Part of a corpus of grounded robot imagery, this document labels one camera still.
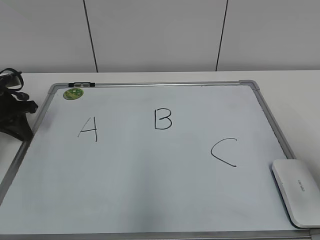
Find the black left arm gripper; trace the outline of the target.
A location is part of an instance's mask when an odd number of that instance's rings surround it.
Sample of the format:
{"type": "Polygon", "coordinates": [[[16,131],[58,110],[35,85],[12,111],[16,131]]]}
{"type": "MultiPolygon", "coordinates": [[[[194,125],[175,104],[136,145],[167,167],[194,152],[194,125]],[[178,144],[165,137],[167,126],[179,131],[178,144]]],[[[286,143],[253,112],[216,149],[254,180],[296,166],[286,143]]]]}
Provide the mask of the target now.
{"type": "Polygon", "coordinates": [[[30,141],[34,134],[26,114],[34,114],[38,105],[33,101],[16,99],[3,91],[0,95],[0,132],[10,135],[22,142],[30,141]]]}

